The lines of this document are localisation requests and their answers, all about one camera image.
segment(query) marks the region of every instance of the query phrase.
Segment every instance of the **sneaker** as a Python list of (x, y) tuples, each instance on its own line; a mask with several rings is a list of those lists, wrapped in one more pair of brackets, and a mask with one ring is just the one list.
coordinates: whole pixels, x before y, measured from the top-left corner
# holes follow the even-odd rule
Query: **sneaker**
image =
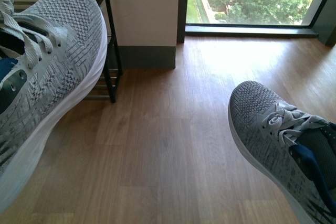
[(228, 118), (240, 152), (281, 189), (302, 224), (336, 223), (336, 124), (254, 81), (234, 89)]
[(0, 0), (0, 212), (34, 171), (57, 121), (93, 88), (106, 25), (95, 0)]

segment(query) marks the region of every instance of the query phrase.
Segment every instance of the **shoelace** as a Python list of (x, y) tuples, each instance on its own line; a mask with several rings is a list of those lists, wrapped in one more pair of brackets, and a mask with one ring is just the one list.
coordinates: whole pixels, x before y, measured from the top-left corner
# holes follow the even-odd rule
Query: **shoelace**
[(295, 145), (297, 138), (304, 130), (316, 129), (327, 125), (327, 121), (320, 116), (310, 115), (288, 105), (269, 114), (262, 121), (263, 128), (269, 127), (272, 134), (282, 147), (286, 144)]
[[(21, 39), (24, 42), (27, 65), (28, 68), (32, 69), (37, 64), (37, 62), (41, 61), (42, 59), (42, 51), (38, 43), (43, 42), (45, 51), (50, 54), (53, 48), (50, 39), (53, 39), (55, 43), (60, 46), (60, 35), (53, 25), (41, 17), (33, 14), (15, 13), (13, 2), (14, 0), (0, 0), (0, 29)], [(32, 26), (38, 22), (38, 28), (44, 30), (47, 33), (47, 36), (21, 27), (18, 22), (26, 22)], [(34, 35), (38, 43), (31, 40), (26, 33)], [(0, 50), (2, 50), (9, 57), (16, 58), (18, 56), (16, 52), (13, 52), (7, 48), (0, 47)]]

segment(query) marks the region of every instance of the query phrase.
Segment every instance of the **grass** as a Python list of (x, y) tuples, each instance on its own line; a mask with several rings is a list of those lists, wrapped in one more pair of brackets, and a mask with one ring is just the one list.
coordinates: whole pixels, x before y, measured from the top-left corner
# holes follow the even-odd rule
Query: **grass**
[(195, 0), (197, 8), (198, 8), (198, 12), (200, 14), (200, 18), (201, 18), (201, 22), (202, 24), (208, 24), (209, 23), (209, 19), (208, 16), (206, 15), (202, 0)]
[(189, 24), (201, 22), (201, 17), (199, 16), (198, 8), (195, 0), (188, 0), (187, 5), (187, 19), (186, 22)]

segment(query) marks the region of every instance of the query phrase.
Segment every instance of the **wooden floor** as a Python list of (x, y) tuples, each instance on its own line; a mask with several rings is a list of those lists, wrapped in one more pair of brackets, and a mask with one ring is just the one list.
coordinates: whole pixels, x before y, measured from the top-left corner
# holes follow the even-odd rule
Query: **wooden floor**
[(298, 224), (228, 127), (256, 80), (336, 121), (336, 49), (316, 39), (187, 37), (176, 69), (125, 69), (118, 101), (84, 100), (52, 131), (1, 224)]

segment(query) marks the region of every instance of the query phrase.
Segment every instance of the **black metal shoe rack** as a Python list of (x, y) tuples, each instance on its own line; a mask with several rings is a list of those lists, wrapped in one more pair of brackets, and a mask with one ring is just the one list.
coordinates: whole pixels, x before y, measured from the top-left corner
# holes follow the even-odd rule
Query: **black metal shoe rack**
[[(98, 5), (100, 6), (102, 2), (105, 1), (106, 8), (107, 8), (107, 14), (109, 17), (109, 24), (111, 29), (111, 36), (110, 42), (108, 43), (108, 55), (105, 61), (103, 74), (106, 82), (106, 87), (109, 92), (109, 98), (111, 102), (116, 102), (116, 92), (119, 84), (120, 77), (122, 76), (122, 66), (121, 66), (121, 60), (120, 60), (120, 54), (119, 54), (119, 48), (118, 48), (118, 42), (116, 37), (116, 31), (114, 28), (114, 22), (113, 22), (113, 15), (112, 15), (112, 8), (111, 8), (111, 2), (110, 0), (97, 0)], [(110, 69), (108, 67), (108, 57), (112, 56), (112, 52), (114, 51), (115, 60), (117, 62), (117, 68), (116, 69)], [(104, 97), (103, 95), (89, 95), (88, 98), (101, 98)]]
[[(116, 94), (119, 85), (120, 78), (122, 76), (122, 66), (120, 60), (119, 47), (116, 37), (116, 31), (114, 28), (113, 16), (112, 16), (112, 8), (110, 0), (96, 0), (98, 5), (100, 6), (103, 1), (105, 1), (107, 14), (108, 14), (108, 22), (111, 29), (111, 35), (108, 35), (108, 47), (107, 47), (107, 57), (104, 64), (103, 69), (103, 77), (99, 79), (99, 82), (93, 89), (97, 90), (106, 90), (108, 91), (108, 95), (105, 94), (89, 94), (87, 95), (87, 99), (110, 99), (111, 102), (116, 102)], [(23, 11), (28, 6), (35, 3), (35, 0), (15, 0), (15, 10), (16, 12)], [(109, 68), (109, 62), (115, 63), (115, 68)]]

